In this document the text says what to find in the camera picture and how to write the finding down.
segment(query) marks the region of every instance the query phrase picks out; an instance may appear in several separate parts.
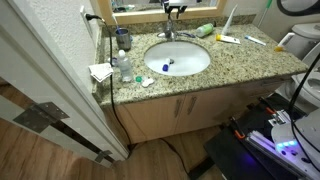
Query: granite countertop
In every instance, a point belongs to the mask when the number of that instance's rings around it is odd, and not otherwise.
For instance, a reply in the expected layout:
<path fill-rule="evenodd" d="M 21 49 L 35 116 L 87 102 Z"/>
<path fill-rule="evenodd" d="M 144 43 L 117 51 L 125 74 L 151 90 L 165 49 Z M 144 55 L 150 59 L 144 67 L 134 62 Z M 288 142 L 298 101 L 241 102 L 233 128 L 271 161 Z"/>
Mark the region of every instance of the granite countertop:
<path fill-rule="evenodd" d="M 188 92 L 201 91 L 216 87 L 229 86 L 249 81 L 278 77 L 283 75 L 305 72 L 307 66 L 288 52 L 275 52 L 277 43 L 256 28 L 254 25 L 231 26 L 229 36 L 239 38 L 241 45 L 217 42 L 215 34 L 220 33 L 222 27 L 217 27 L 211 35 L 200 38 L 187 38 L 179 36 L 177 41 L 188 41 L 205 48 L 211 57 L 211 63 L 204 71 L 191 76 L 172 77 L 158 74 L 144 64 L 145 52 L 155 44 L 166 42 L 158 38 L 158 33 L 133 35 L 132 48 L 127 52 L 131 59 L 134 77 L 148 76 L 155 83 L 143 88 L 137 82 L 123 83 L 120 81 L 119 68 L 114 73 L 114 102 L 116 104 L 133 103 L 152 98 L 160 98 Z M 250 35 L 265 43 L 258 45 L 244 39 Z M 113 48 L 114 56 L 117 47 Z M 101 107 L 111 104 L 109 80 L 97 84 L 94 93 L 99 93 L 97 101 Z"/>

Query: vanity cabinet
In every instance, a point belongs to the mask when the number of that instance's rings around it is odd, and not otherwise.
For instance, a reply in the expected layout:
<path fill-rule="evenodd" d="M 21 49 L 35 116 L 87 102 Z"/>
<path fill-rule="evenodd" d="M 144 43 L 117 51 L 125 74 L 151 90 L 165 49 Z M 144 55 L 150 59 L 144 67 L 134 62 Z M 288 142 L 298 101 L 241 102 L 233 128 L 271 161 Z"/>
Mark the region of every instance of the vanity cabinet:
<path fill-rule="evenodd" d="M 117 105 L 116 110 L 132 143 L 138 143 L 219 125 L 227 122 L 230 116 L 237 118 L 248 104 L 257 101 L 257 97 L 269 95 L 289 78 Z M 111 107 L 108 108 L 107 112 L 111 113 Z"/>
<path fill-rule="evenodd" d="M 137 143 L 173 135 L 184 98 L 179 95 L 123 104 L 116 106 L 116 111 L 132 143 Z"/>
<path fill-rule="evenodd" d="M 244 95 L 238 87 L 216 88 L 187 94 L 175 134 L 226 122 L 228 117 L 245 110 Z"/>

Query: white wall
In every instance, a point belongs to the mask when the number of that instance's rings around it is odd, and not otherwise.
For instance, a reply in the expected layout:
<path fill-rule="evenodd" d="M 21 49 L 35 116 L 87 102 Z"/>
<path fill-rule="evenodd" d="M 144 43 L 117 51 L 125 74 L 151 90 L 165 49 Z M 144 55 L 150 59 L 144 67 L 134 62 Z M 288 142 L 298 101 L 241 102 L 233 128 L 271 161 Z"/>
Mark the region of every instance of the white wall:
<path fill-rule="evenodd" d="M 93 13 L 90 0 L 27 0 L 27 2 L 91 92 L 92 82 L 88 66 L 95 60 L 95 43 L 99 28 L 95 21 L 90 22 L 93 41 L 79 12 L 80 6 L 84 5 L 87 13 Z"/>
<path fill-rule="evenodd" d="M 256 16 L 253 24 L 256 26 L 262 16 L 262 12 Z M 320 14 L 311 16 L 291 17 L 283 14 L 274 0 L 265 16 L 260 29 L 268 36 L 279 42 L 295 24 L 320 22 Z"/>
<path fill-rule="evenodd" d="M 267 0 L 227 0 L 223 10 L 224 16 L 229 16 L 235 5 L 238 8 L 234 15 L 252 15 L 261 12 L 266 6 Z"/>

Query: wooden cabinet door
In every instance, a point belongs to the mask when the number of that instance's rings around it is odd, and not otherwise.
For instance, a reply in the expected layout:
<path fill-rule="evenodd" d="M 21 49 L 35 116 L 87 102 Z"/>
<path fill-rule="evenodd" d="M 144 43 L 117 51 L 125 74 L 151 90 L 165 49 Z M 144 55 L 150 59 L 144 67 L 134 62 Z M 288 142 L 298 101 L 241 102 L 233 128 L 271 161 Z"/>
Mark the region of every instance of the wooden cabinet door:
<path fill-rule="evenodd" d="M 117 106 L 132 143 L 174 134 L 185 95 Z"/>
<path fill-rule="evenodd" d="M 228 121 L 243 106 L 238 87 L 217 88 L 186 95 L 175 133 L 211 127 Z"/>

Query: wooden floor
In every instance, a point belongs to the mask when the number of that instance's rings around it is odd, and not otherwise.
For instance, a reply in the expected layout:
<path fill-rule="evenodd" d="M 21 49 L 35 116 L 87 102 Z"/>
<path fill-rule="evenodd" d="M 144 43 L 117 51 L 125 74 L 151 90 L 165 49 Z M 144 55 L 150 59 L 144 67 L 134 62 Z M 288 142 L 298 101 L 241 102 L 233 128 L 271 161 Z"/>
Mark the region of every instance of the wooden floor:
<path fill-rule="evenodd" d="M 165 138 L 181 154 L 187 170 L 205 158 L 203 143 L 218 128 Z M 139 144 L 132 156 L 105 168 L 35 134 L 0 119 L 1 180 L 188 179 L 180 159 L 161 140 Z M 200 179 L 222 179 L 214 167 Z"/>

